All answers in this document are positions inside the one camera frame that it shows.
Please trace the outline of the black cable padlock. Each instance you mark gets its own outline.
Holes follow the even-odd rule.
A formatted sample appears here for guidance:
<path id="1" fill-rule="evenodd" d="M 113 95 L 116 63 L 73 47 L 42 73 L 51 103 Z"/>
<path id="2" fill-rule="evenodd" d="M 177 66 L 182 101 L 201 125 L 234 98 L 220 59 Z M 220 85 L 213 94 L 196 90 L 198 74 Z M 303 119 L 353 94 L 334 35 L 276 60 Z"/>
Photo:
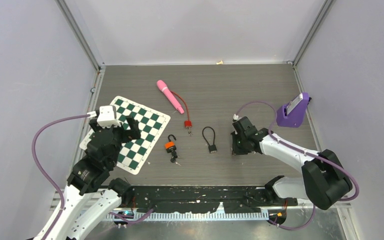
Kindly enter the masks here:
<path id="1" fill-rule="evenodd" d="M 208 141 L 208 139 L 205 137 L 205 130 L 207 130 L 207 129 L 211 130 L 212 133 L 213 133 L 212 143 L 210 143 Z M 216 132 L 215 132 L 215 130 L 212 127 L 210 127 L 210 126 L 205 126 L 202 129 L 202 137 L 203 137 L 204 141 L 206 142 L 206 144 L 208 146 L 209 153 L 210 154 L 216 153 L 217 152 L 217 147 L 215 145 L 215 139 L 216 139 Z"/>

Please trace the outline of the orange black padlock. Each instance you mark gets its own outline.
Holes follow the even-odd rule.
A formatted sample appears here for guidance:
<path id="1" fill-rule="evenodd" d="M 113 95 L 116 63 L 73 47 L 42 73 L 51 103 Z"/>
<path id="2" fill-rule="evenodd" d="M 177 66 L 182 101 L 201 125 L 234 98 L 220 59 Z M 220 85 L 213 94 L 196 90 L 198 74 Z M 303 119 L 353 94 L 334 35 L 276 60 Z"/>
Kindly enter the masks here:
<path id="1" fill-rule="evenodd" d="M 170 134 L 167 138 L 168 142 L 165 144 L 165 149 L 167 153 L 175 152 L 177 150 L 177 147 L 172 139 L 177 140 L 177 138 L 173 134 Z"/>

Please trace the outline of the black headed keys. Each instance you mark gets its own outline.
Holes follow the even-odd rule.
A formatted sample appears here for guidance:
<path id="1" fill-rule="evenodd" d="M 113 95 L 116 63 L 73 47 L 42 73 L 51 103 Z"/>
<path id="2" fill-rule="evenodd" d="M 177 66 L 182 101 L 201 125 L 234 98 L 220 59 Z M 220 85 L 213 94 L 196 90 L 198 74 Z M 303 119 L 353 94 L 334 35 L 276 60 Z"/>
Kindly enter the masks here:
<path id="1" fill-rule="evenodd" d="M 171 159 L 170 159 L 170 162 L 173 163 L 173 164 L 177 164 L 180 166 L 180 164 L 177 162 L 177 159 L 179 158 L 178 154 L 176 151 L 172 151 L 171 152 Z"/>

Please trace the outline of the red cable padlock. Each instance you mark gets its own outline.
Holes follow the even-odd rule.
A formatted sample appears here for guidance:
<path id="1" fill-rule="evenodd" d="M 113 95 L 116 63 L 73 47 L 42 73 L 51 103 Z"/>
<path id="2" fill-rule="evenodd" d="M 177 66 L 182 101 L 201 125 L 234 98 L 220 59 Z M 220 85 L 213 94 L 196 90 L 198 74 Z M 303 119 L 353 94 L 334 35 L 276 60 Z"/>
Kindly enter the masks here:
<path id="1" fill-rule="evenodd" d="M 188 108 L 187 103 L 186 103 L 185 100 L 184 100 L 180 95 L 178 95 L 177 93 L 175 93 L 175 92 L 173 92 L 173 91 L 171 91 L 171 93 L 174 94 L 177 98 L 179 98 L 179 99 L 183 102 L 183 104 L 184 104 L 184 106 L 185 106 L 185 108 L 186 108 L 186 113 L 187 113 L 187 120 L 184 122 L 184 126 L 185 126 L 185 128 L 187 128 L 189 131 L 191 131 L 191 128 L 192 128 L 192 122 L 191 122 L 191 120 L 190 120 L 190 112 L 189 112 L 189 108 Z"/>

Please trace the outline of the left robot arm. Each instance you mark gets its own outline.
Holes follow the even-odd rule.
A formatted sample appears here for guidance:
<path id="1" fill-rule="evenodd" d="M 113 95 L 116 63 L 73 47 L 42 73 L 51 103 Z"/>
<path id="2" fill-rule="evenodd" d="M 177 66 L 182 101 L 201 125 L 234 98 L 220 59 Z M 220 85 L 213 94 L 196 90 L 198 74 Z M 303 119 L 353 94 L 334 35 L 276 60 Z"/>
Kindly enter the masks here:
<path id="1" fill-rule="evenodd" d="M 38 161 L 35 145 L 38 136 L 46 127 L 42 127 L 33 138 L 31 151 L 33 159 L 47 180 L 55 187 L 59 196 L 59 206 L 35 236 L 36 240 L 63 240 L 85 204 L 97 192 L 100 185 L 109 177 L 116 165 L 122 144 L 140 138 L 138 121 L 128 116 L 129 130 L 123 128 L 117 118 L 98 120 L 96 116 L 87 116 L 95 135 L 88 143 L 85 156 L 72 168 L 67 185 L 61 190 L 55 181 L 44 171 Z"/>

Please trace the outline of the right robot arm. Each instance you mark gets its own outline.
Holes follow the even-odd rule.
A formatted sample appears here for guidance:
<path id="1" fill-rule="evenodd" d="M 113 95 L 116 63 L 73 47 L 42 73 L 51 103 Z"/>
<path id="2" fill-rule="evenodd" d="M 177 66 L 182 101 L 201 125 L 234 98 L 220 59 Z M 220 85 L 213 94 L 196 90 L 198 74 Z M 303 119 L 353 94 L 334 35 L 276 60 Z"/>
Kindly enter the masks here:
<path id="1" fill-rule="evenodd" d="M 246 116 L 235 115 L 232 126 L 233 155 L 270 156 L 301 174 L 295 178 L 280 175 L 266 183 L 265 199 L 269 204 L 278 205 L 287 198 L 305 199 L 327 210 L 352 191 L 353 183 L 341 170 L 342 165 L 333 151 L 303 148 L 267 128 L 257 129 Z"/>

